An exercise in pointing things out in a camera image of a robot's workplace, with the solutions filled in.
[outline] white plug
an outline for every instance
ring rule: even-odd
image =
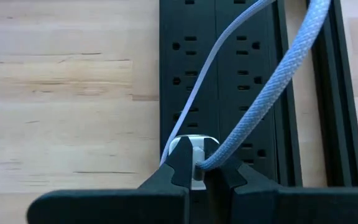
[[[202,178],[200,180],[200,175],[195,174],[196,163],[205,160],[204,139],[210,138],[218,144],[219,141],[216,140],[216,138],[207,135],[202,135],[202,134],[186,134],[186,135],[177,136],[169,145],[168,155],[170,155],[172,151],[176,148],[180,138],[182,137],[188,137],[190,139],[191,145],[193,146],[193,168],[192,168],[192,178],[191,178],[191,189],[205,190],[206,187]]]

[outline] black power strip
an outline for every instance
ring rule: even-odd
[[[160,140],[163,149],[220,33],[255,0],[160,0]],[[288,48],[283,1],[266,7],[224,43],[179,134],[220,142],[247,111]],[[301,186],[292,84],[236,151],[269,179]],[[193,223],[208,222],[204,192],[192,192]]]

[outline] wood grain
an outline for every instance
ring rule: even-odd
[[[358,3],[342,0],[358,115]],[[286,0],[290,42],[306,10]],[[0,0],[0,223],[55,189],[158,166],[158,0]],[[304,183],[324,186],[309,56],[294,78]]]

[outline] white cable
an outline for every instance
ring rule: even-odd
[[[173,139],[175,138],[175,136],[178,134],[178,131],[180,129],[180,126],[183,123],[183,120],[185,120],[185,117],[187,115],[187,113],[189,112],[189,109],[191,107],[191,104],[193,104],[193,101],[197,95],[198,90],[200,89],[201,83],[204,80],[204,77],[206,75],[206,72],[209,69],[209,66],[211,66],[212,61],[214,60],[218,50],[221,48],[223,42],[229,37],[229,35],[231,33],[233,33],[233,31],[235,31],[244,21],[246,21],[248,18],[250,18],[251,16],[253,16],[255,13],[259,12],[261,9],[263,9],[264,7],[268,6],[270,3],[274,2],[275,0],[258,0],[257,2],[255,2],[253,5],[251,5],[248,9],[246,9],[243,13],[240,14],[240,16],[238,16],[224,31],[223,33],[220,35],[220,37],[218,38],[218,40],[215,42],[213,48],[211,49],[204,65],[203,68],[200,71],[200,75],[197,78],[197,81],[193,87],[193,90],[190,93],[189,98],[187,99],[185,108],[183,109],[183,111],[181,112],[179,119],[175,125],[175,127],[173,127],[173,130],[171,132],[171,134],[169,135],[168,141],[165,144],[164,150],[162,152],[162,156],[161,156],[161,161],[160,161],[160,165],[162,165],[165,160],[167,159],[168,156],[168,150],[169,150],[169,144],[173,141]]]

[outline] wooden surface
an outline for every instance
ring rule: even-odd
[[[358,1],[342,5],[358,116]],[[306,6],[286,9],[291,41]],[[324,186],[311,57],[294,84],[304,184]],[[158,0],[0,0],[0,223],[49,190],[137,187],[158,113]]]

